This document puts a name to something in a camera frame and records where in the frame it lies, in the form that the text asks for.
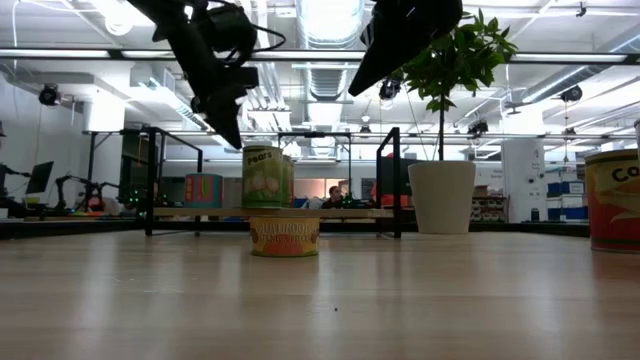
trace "table surface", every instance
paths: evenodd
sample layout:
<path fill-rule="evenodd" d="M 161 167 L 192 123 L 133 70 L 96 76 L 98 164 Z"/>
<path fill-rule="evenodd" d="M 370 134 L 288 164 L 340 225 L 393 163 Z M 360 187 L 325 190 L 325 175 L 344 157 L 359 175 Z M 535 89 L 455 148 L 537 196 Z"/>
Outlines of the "table surface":
<path fill-rule="evenodd" d="M 247 234 L 0 241 L 0 358 L 638 359 L 640 257 L 582 238 Z"/>

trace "plant stem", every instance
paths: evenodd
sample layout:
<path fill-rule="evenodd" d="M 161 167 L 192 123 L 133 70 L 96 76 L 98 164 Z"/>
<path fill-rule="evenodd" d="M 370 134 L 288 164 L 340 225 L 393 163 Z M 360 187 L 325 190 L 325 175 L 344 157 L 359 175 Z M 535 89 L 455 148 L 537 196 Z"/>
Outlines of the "plant stem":
<path fill-rule="evenodd" d="M 444 100 L 444 93 L 440 94 L 440 132 L 438 133 L 438 142 L 440 143 L 438 156 L 440 161 L 444 160 Z"/>

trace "potted plant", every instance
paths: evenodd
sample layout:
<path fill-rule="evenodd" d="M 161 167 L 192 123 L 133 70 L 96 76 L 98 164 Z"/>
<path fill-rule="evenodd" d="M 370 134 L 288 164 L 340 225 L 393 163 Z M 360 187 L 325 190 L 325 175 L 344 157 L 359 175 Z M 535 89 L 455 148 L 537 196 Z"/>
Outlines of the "potted plant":
<path fill-rule="evenodd" d="M 463 19 L 471 21 L 461 22 L 400 69 L 409 91 L 430 98 L 427 110 L 440 113 L 440 161 L 409 167 L 418 226 L 424 233 L 466 233 L 469 228 L 475 165 L 444 161 L 445 113 L 456 106 L 451 90 L 462 85 L 475 95 L 479 83 L 491 86 L 495 68 L 517 49 L 506 39 L 509 29 L 501 30 L 496 18 L 485 23 L 482 10 L 478 15 L 465 12 Z"/>

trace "food can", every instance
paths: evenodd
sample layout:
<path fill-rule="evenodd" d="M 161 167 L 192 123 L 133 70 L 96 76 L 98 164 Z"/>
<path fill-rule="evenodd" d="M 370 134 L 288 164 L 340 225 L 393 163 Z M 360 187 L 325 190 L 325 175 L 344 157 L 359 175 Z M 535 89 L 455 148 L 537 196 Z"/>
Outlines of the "food can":
<path fill-rule="evenodd" d="M 586 158 L 591 248 L 640 252 L 640 164 L 636 150 Z"/>
<path fill-rule="evenodd" d="M 242 154 L 242 207 L 279 208 L 282 204 L 282 149 L 247 146 Z"/>
<path fill-rule="evenodd" d="M 293 206 L 293 160 L 290 156 L 282 157 L 282 207 Z"/>
<path fill-rule="evenodd" d="M 318 255 L 318 218 L 251 218 L 252 255 L 297 257 Z"/>

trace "computer monitor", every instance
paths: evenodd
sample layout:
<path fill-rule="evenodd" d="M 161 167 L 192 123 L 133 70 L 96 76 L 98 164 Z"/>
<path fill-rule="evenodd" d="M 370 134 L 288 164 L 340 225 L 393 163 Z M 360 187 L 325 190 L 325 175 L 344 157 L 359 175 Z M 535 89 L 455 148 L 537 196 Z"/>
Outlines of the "computer monitor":
<path fill-rule="evenodd" d="M 47 191 L 51 169 L 53 169 L 53 161 L 34 166 L 26 193 L 39 194 Z"/>

